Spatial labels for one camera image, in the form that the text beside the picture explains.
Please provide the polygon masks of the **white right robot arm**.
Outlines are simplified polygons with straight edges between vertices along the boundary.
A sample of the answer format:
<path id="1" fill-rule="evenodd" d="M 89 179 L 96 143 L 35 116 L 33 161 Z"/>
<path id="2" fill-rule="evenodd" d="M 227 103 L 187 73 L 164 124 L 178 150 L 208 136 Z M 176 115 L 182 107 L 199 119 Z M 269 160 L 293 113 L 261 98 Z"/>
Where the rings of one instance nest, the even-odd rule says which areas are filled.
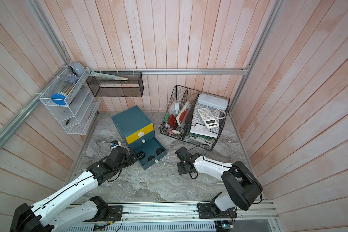
<path id="1" fill-rule="evenodd" d="M 247 211 L 263 201 L 263 187 L 253 173 L 241 161 L 225 163 L 207 159 L 205 155 L 191 154 L 185 147 L 176 151 L 180 162 L 180 175 L 189 174 L 192 179 L 207 174 L 221 180 L 226 192 L 217 194 L 208 204 L 198 203 L 199 218 L 237 218 L 237 209 Z"/>

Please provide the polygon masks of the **teal drawer cabinet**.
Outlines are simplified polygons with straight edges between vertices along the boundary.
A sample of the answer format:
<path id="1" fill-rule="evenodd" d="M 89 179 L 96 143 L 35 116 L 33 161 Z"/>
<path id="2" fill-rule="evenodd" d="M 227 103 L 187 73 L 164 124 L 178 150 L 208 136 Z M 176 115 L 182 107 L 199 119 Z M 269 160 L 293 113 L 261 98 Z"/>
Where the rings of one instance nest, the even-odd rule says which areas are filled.
<path id="1" fill-rule="evenodd" d="M 120 135 L 125 139 L 125 141 L 126 137 L 129 135 L 153 123 L 138 106 L 134 106 L 113 116 L 112 121 L 115 123 Z M 154 131 L 144 135 L 142 138 L 139 138 L 136 141 L 142 141 L 144 143 L 145 140 L 150 140 L 153 137 L 155 137 Z"/>

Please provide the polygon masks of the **yellow drawer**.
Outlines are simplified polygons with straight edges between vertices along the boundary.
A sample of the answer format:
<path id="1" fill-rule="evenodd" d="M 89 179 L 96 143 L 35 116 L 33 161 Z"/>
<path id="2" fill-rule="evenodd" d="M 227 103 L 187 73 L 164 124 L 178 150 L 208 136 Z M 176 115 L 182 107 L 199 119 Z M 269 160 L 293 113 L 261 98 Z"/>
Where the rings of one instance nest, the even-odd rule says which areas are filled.
<path id="1" fill-rule="evenodd" d="M 141 128 L 140 130 L 134 132 L 133 134 L 126 137 L 126 141 L 128 144 L 132 144 L 139 138 L 142 138 L 144 135 L 149 134 L 150 132 L 154 131 L 154 125 L 153 123 Z"/>

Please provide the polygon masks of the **teal drawer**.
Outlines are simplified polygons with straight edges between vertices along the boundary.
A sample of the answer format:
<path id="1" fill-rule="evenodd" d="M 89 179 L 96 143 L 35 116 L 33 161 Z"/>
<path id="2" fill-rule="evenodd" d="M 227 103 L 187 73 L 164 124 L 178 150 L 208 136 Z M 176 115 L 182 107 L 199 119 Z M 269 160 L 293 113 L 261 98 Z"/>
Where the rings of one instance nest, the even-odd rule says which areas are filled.
<path id="1" fill-rule="evenodd" d="M 144 143 L 142 141 L 135 141 L 134 143 L 130 144 L 130 148 L 134 149 L 137 153 L 141 151 L 145 152 L 146 156 L 143 159 L 138 160 L 144 170 L 147 170 L 148 168 L 156 164 L 168 153 L 166 148 L 159 142 L 156 137 L 153 137 L 150 140 L 145 140 Z M 163 149 L 164 152 L 162 152 L 160 155 L 157 155 L 156 150 L 159 148 Z M 149 162 L 149 156 L 156 156 L 156 158 Z"/>

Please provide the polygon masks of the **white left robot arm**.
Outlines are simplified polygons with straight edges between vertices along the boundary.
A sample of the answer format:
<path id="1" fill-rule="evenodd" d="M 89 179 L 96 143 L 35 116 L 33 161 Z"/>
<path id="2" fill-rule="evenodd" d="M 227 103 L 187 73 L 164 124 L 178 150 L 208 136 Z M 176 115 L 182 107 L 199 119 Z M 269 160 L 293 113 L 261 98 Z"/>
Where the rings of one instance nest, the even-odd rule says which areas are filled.
<path id="1" fill-rule="evenodd" d="M 82 221 L 98 222 L 110 219 L 110 209 L 100 196 L 67 209 L 79 197 L 104 182 L 117 180 L 123 168 L 138 161 L 137 153 L 128 147 L 117 146 L 109 156 L 89 166 L 74 181 L 54 194 L 29 206 L 24 203 L 14 212 L 12 232 L 62 232 Z"/>

